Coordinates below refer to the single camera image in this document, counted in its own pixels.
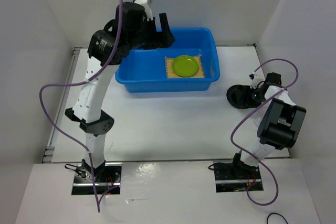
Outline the green plastic plate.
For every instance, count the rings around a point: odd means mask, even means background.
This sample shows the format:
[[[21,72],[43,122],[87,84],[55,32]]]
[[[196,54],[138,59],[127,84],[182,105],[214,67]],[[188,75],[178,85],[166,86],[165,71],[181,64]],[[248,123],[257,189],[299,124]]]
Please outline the green plastic plate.
[[[195,57],[181,55],[172,61],[173,72],[180,77],[191,77],[199,69],[199,64]]]

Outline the black plastic plate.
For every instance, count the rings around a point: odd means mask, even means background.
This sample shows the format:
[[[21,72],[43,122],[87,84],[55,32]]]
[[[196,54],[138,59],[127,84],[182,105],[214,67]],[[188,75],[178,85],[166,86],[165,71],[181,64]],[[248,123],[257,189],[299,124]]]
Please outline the black plastic plate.
[[[245,85],[233,85],[226,92],[227,101],[237,109],[251,109],[258,107],[252,98],[253,89]]]

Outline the metal base plate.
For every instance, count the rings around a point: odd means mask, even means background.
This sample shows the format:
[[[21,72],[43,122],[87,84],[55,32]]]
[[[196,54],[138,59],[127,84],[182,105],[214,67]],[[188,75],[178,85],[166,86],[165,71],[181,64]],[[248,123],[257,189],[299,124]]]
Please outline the metal base plate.
[[[75,172],[72,183],[72,195],[93,195],[91,175],[80,163],[66,164],[65,169]],[[105,191],[108,195],[119,195],[121,184],[122,163],[107,162],[102,174],[96,178],[96,188],[98,195]]]
[[[208,167],[214,174],[217,193],[245,192],[251,186],[250,191],[263,191],[263,183],[258,168],[252,171],[234,167],[229,162],[215,162]]]

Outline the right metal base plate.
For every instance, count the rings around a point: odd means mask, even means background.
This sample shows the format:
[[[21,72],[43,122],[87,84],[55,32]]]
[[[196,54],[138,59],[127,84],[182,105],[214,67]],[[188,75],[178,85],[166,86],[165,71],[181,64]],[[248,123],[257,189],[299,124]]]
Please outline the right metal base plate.
[[[263,183],[258,168],[252,171],[234,167],[229,162],[215,162],[208,167],[214,174],[217,193],[245,192],[251,186],[250,191],[263,191]]]

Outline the woven bamboo mat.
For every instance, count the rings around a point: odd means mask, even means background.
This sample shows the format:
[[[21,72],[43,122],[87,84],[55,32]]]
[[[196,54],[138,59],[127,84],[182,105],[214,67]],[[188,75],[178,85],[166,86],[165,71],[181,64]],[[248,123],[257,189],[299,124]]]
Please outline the woven bamboo mat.
[[[172,69],[172,61],[173,59],[175,58],[168,58],[168,57],[165,57],[165,72],[166,72],[166,77],[168,79],[176,79],[176,78],[196,78],[196,79],[203,79],[205,78],[205,73],[204,73],[204,70],[203,70],[203,65],[202,65],[202,61],[201,61],[201,55],[198,54],[196,56],[192,56],[192,57],[195,57],[198,64],[199,64],[199,69],[197,71],[197,73],[191,77],[180,77],[178,75],[176,75],[174,72],[173,72],[173,69]]]

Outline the blue plastic bin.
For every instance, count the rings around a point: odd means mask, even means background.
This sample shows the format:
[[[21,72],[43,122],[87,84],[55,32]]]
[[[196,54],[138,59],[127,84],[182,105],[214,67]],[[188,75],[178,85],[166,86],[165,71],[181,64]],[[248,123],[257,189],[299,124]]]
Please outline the blue plastic bin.
[[[220,77],[215,40],[208,28],[173,28],[169,48],[134,49],[115,72],[115,79],[130,93],[205,91]],[[203,78],[168,78],[165,60],[181,55],[200,56]]]

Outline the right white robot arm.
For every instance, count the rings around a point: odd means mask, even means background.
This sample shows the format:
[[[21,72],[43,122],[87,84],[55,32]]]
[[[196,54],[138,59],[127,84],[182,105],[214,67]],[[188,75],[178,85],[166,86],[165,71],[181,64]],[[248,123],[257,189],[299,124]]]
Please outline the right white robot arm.
[[[252,86],[231,86],[226,97],[237,109],[257,108],[272,95],[282,89],[281,75],[268,73],[264,81],[257,81],[251,74]],[[290,149],[294,146],[307,110],[296,105],[284,90],[266,105],[267,109],[259,123],[257,142],[248,150],[257,159],[246,152],[235,154],[230,165],[231,175],[237,179],[252,178],[258,168],[258,161],[264,159],[275,150]]]

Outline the aluminium frame rail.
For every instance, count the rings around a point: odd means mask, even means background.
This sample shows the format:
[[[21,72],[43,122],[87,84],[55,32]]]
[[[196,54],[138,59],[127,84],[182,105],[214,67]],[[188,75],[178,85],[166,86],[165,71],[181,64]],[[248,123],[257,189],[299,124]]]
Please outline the aluminium frame rail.
[[[68,74],[67,74],[67,77],[66,77],[66,84],[70,83],[73,80],[73,76],[74,76],[74,73],[75,73],[75,69],[76,69],[76,65],[77,65],[77,61],[78,61],[81,49],[82,49],[82,47],[75,47],[74,50],[73,50],[70,68],[69,68],[69,71],[68,71]],[[62,95],[61,95],[60,102],[59,102],[58,109],[57,109],[57,113],[56,113],[55,118],[54,118],[54,122],[56,123],[56,125],[58,127],[60,127],[61,122],[62,122],[62,117],[63,117],[63,114],[64,114],[64,109],[65,109],[65,106],[66,106],[68,95],[69,95],[69,87],[63,87]],[[53,158],[54,150],[55,150],[55,147],[56,147],[57,139],[58,139],[58,131],[54,127],[52,127],[51,133],[50,133],[50,136],[49,136],[49,140],[48,140],[48,143],[46,145],[44,155],[43,155],[43,158],[42,158],[42,163],[51,163],[52,162],[52,158]]]

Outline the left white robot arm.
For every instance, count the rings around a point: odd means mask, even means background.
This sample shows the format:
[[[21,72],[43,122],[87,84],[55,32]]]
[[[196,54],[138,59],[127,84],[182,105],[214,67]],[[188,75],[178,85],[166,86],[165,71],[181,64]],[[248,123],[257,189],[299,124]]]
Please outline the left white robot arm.
[[[88,47],[85,84],[77,102],[65,110],[71,121],[78,122],[85,132],[88,153],[82,159],[86,176],[93,182],[104,177],[104,144],[106,134],[114,125],[114,118],[102,110],[110,81],[119,65],[132,49],[168,48],[175,38],[171,33],[166,13],[159,14],[161,31],[155,19],[149,17],[143,4],[124,2],[116,8],[115,19],[96,31]]]

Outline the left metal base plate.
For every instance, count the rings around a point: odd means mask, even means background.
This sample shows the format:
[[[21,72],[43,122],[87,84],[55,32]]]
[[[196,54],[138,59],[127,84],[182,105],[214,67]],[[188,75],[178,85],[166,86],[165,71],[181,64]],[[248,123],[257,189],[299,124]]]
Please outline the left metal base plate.
[[[91,175],[80,163],[66,164],[65,169],[75,172],[72,183],[72,195],[93,195]],[[108,195],[119,195],[121,184],[122,163],[107,162],[102,174],[96,178],[96,188],[98,195],[105,191]]]

